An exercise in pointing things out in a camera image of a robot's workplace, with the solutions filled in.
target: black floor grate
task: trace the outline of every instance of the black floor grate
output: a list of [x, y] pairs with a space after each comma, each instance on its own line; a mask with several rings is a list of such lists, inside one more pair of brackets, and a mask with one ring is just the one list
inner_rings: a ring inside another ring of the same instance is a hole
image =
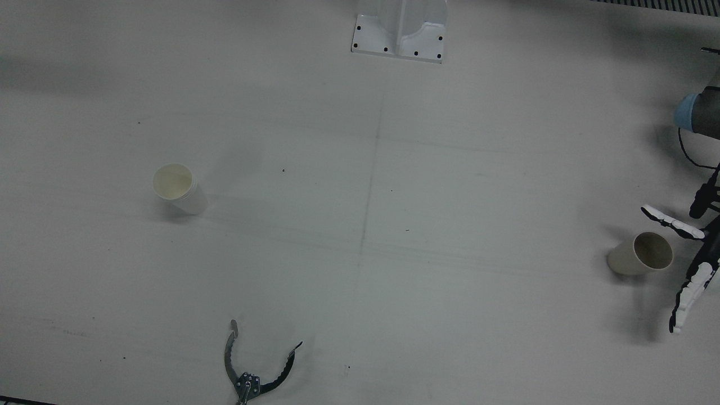
[[720, 0], [592, 0], [601, 3], [720, 17]]

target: white paper cup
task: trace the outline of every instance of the white paper cup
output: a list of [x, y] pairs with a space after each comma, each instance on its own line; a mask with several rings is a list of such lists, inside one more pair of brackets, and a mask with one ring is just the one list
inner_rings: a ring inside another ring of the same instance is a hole
[[643, 232], [619, 244], [608, 254], [608, 266], [622, 275], [665, 270], [672, 263], [670, 244], [654, 232]]
[[207, 207], [207, 198], [197, 179], [190, 169], [179, 163], [166, 164], [155, 172], [153, 190], [163, 200], [191, 215]]

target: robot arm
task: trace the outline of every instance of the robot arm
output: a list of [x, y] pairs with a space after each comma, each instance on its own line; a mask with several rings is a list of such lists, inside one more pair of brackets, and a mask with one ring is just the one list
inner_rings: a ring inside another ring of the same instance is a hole
[[693, 239], [696, 241], [705, 239], [705, 233], [700, 229], [679, 221], [671, 216], [665, 215], [661, 211], [656, 210], [649, 205], [643, 205], [640, 207], [640, 210], [642, 210], [643, 214], [647, 215], [648, 218], [660, 223], [662, 226], [669, 226], [670, 229], [674, 230], [678, 235], [685, 239]]

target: white metal bracket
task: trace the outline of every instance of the white metal bracket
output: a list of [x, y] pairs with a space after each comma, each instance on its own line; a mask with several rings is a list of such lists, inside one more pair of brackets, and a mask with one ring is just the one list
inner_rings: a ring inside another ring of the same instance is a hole
[[360, 0], [352, 52], [442, 63], [446, 0]]

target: beige paper cup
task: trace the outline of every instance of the beige paper cup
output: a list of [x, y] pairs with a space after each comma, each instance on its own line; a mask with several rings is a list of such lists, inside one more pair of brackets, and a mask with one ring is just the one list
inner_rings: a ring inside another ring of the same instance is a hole
[[654, 232], [639, 233], [608, 254], [608, 266], [621, 275], [659, 272], [667, 269], [671, 263], [670, 244]]
[[153, 190], [185, 213], [196, 215], [207, 207], [207, 198], [190, 169], [179, 163], [162, 166], [153, 176]]

